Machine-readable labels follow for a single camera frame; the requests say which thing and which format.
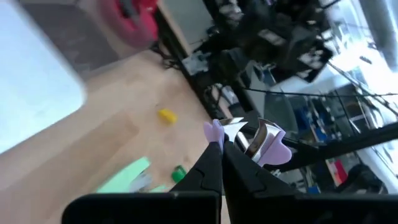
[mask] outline black cable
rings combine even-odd
[[[338,97],[365,97],[365,96],[395,96],[398,93],[386,93],[386,94],[352,94],[352,95],[322,95],[322,94],[313,94],[313,93],[291,93],[291,92],[282,92],[282,91],[269,91],[269,90],[257,90],[252,88],[241,87],[244,90],[256,91],[261,93],[269,93],[269,94],[279,94],[279,95],[294,95],[294,96],[319,96],[319,97],[326,97],[326,98],[338,98]]]
[[[178,60],[160,49],[159,41],[155,42],[149,49],[162,57],[162,65],[165,69],[174,68],[176,70],[181,70],[178,65]]]
[[[341,0],[334,0],[333,2],[327,4],[326,6],[322,6],[322,9],[323,9],[323,10],[328,9],[328,8],[334,6],[335,4],[339,3],[340,1],[341,1]]]

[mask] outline black equipment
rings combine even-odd
[[[353,194],[359,190],[367,194],[378,194],[384,190],[382,181],[364,164],[358,164],[349,170],[348,178],[335,189],[335,192]]]
[[[259,167],[228,140],[211,142],[169,193],[94,194],[72,202],[63,224],[221,223],[221,188],[236,223],[395,223],[395,195],[307,195]]]
[[[277,1],[273,5],[263,0],[245,1],[243,16],[234,28],[222,22],[226,18],[215,12],[219,7],[214,1],[204,2],[210,14],[216,16],[216,24],[222,26],[219,34],[212,35],[197,49],[211,52],[210,61],[217,62],[210,62],[209,68],[221,70],[221,74],[213,72],[215,81],[219,81],[215,77],[219,75],[227,84],[233,82],[253,60],[261,66],[272,66],[272,74],[278,81],[297,75],[312,82],[333,56],[320,36],[328,26],[317,0]],[[241,66],[234,70],[236,48]]]

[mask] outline black metal frame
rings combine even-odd
[[[211,119],[224,119],[226,116],[216,104],[216,100],[210,91],[203,89],[201,85],[196,83],[196,79],[191,76],[183,66],[182,60],[188,57],[188,54],[178,41],[177,36],[166,21],[160,10],[155,12],[155,19],[159,25],[160,38],[165,47],[168,48],[170,54],[178,60],[178,66],[184,77],[200,100]],[[252,110],[251,102],[247,98],[242,88],[232,86],[233,91],[238,97],[239,102],[244,107],[245,112]],[[254,128],[243,127],[243,133],[252,134],[256,132]],[[366,147],[371,147],[380,143],[398,139],[398,123],[389,124],[382,128],[372,129],[355,136],[343,139],[342,141],[333,142],[324,146],[310,146],[302,142],[291,139],[284,139],[283,143],[288,147],[295,148],[298,152],[293,155],[290,162],[281,166],[266,166],[267,169],[280,169],[281,172],[305,167],[318,161],[324,161],[334,157],[342,156],[347,153],[355,152]]]

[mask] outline shiny metal object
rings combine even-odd
[[[224,132],[228,135],[231,142],[235,142],[236,136],[238,135],[241,128],[248,122],[240,122],[243,118],[228,118],[220,120],[222,126],[224,126]]]
[[[377,49],[392,72],[398,72],[398,1],[359,0]]]
[[[240,129],[248,122],[240,122],[243,118],[223,119],[220,121],[224,126],[224,131],[228,135],[229,140],[235,142],[236,136]],[[281,129],[275,124],[266,119],[258,118],[259,129],[257,130],[253,142],[244,152],[254,162],[258,162],[261,155],[263,155],[268,148],[264,148],[267,141],[272,141]]]
[[[278,125],[266,119],[259,118],[259,124],[260,128],[257,130],[256,137],[254,137],[252,144],[245,152],[254,162],[259,162],[261,156],[269,149],[265,145],[267,143],[270,144],[277,134],[282,131]]]

